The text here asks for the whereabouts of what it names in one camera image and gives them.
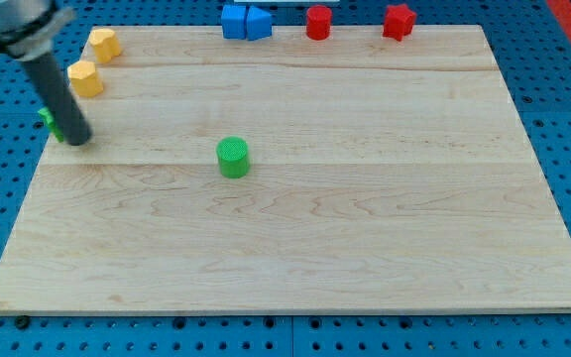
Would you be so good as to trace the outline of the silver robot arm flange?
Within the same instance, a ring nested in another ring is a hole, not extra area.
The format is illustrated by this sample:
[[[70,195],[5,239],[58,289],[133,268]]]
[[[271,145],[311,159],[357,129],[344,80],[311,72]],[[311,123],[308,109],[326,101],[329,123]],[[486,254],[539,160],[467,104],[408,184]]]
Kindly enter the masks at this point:
[[[47,54],[75,17],[72,8],[55,0],[0,0],[0,55],[28,61]]]

